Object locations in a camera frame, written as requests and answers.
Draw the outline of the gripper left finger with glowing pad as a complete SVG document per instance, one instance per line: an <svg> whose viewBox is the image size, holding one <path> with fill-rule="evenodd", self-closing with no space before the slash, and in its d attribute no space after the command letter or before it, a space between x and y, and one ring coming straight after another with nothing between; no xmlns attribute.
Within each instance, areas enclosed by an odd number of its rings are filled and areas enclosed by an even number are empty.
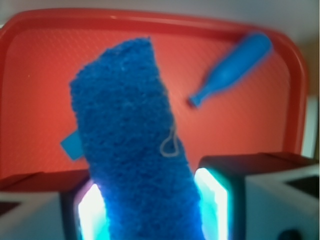
<svg viewBox="0 0 320 240"><path fill-rule="evenodd" d="M108 240L104 200L87 170L0 180L2 240Z"/></svg>

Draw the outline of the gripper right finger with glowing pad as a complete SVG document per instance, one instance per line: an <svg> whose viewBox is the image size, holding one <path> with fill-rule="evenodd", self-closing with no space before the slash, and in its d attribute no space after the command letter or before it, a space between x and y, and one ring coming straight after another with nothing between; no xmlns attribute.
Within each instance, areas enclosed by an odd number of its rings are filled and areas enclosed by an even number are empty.
<svg viewBox="0 0 320 240"><path fill-rule="evenodd" d="M195 172L207 240L317 240L320 164L293 153L205 156Z"/></svg>

